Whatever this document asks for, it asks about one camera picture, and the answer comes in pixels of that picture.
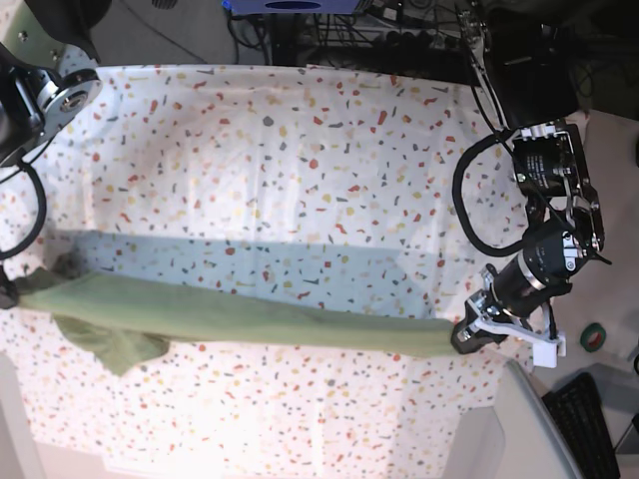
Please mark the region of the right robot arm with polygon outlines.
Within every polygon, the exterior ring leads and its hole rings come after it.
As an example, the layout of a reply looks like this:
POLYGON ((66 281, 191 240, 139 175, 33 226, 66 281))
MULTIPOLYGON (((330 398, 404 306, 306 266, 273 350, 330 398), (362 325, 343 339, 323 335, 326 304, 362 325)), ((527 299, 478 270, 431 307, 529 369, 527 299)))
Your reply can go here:
POLYGON ((30 246, 47 215, 44 186, 31 161, 100 93, 99 55, 91 30, 110 1, 17 1, 1 16, 1 167, 27 175, 34 187, 34 224, 3 261, 30 246))

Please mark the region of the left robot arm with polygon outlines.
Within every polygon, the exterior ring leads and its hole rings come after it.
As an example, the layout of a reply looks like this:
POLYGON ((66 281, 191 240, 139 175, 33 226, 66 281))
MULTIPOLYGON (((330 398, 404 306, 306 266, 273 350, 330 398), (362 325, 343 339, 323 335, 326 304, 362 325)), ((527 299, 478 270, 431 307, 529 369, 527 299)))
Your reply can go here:
POLYGON ((477 103, 489 101, 489 134, 460 157, 452 199, 470 243, 507 265, 488 265, 483 286, 465 304, 451 334, 461 354, 508 337, 528 342, 535 365, 553 368, 566 353, 551 301, 567 294, 572 277, 605 244, 597 191, 591 184, 579 129, 568 122, 578 108, 568 67, 568 37, 555 19, 519 11, 501 1, 472 1, 456 13, 463 52, 476 83, 477 103), (492 246, 475 232, 462 185, 471 163, 500 146, 510 156, 526 199, 522 238, 492 246))

